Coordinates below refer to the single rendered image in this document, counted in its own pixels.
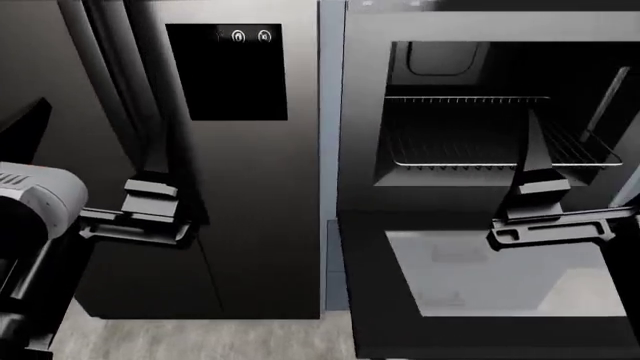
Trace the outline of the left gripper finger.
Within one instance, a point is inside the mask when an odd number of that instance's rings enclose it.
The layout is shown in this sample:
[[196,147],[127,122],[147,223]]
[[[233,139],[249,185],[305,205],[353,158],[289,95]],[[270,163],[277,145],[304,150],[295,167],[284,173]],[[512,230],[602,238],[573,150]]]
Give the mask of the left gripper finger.
[[173,218],[178,205],[178,188],[169,170],[167,132],[154,129],[146,148],[144,164],[125,182],[123,212]]
[[0,162],[32,163],[52,111],[46,98],[36,98],[0,118]]

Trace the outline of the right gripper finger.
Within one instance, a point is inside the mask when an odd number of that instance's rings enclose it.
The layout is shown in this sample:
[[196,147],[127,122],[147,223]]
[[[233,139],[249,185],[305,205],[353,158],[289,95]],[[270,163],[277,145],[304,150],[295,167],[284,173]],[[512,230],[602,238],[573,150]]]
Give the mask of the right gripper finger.
[[518,162],[510,189],[502,202],[502,217],[558,217],[561,200],[571,189],[569,180],[553,168],[544,132],[532,108],[523,111]]

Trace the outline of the black built-in oven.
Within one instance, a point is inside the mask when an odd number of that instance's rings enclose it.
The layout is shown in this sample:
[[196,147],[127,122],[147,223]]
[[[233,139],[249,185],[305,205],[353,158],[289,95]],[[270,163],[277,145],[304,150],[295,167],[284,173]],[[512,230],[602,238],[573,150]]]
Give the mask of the black built-in oven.
[[640,0],[348,0],[338,217],[424,213],[417,230],[484,229],[515,168],[407,168],[380,143],[388,96],[547,97],[623,160],[556,168],[568,212],[640,184]]

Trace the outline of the black oven door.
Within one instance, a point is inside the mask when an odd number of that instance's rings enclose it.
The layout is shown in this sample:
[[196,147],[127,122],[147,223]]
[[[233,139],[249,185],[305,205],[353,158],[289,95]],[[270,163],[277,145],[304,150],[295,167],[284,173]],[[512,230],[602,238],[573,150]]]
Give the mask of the black oven door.
[[338,217],[356,356],[410,360],[640,360],[625,317],[422,317],[386,237],[424,213]]

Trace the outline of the dark steel refrigerator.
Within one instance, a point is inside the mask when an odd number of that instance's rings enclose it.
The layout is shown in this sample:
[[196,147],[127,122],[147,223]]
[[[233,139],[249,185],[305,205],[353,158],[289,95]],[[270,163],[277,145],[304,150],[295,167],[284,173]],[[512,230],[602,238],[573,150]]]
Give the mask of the dark steel refrigerator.
[[[75,292],[92,317],[315,319],[320,313],[320,0],[124,0],[166,125],[180,248],[97,242]],[[288,119],[193,121],[168,23],[282,25]],[[142,150],[81,0],[0,0],[0,118],[52,106],[33,163],[68,170],[118,211]]]

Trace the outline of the black fridge dispenser panel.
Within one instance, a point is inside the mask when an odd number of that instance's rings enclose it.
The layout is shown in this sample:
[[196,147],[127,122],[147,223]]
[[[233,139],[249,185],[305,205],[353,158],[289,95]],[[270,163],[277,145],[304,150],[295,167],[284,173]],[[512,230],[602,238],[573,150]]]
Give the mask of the black fridge dispenser panel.
[[288,119],[282,25],[168,23],[190,119]]

